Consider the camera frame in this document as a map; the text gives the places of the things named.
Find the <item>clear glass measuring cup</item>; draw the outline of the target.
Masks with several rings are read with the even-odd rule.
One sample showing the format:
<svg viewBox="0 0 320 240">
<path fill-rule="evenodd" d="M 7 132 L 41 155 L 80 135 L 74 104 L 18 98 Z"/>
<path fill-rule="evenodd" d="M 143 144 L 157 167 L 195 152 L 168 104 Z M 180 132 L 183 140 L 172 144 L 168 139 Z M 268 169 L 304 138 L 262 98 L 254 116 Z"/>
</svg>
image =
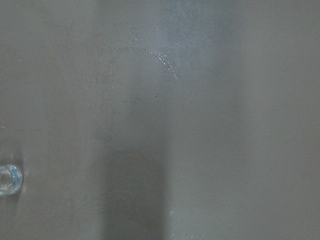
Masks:
<svg viewBox="0 0 320 240">
<path fill-rule="evenodd" d="M 12 164 L 0 166 L 0 196 L 18 193 L 23 185 L 24 176 L 19 167 Z"/>
</svg>

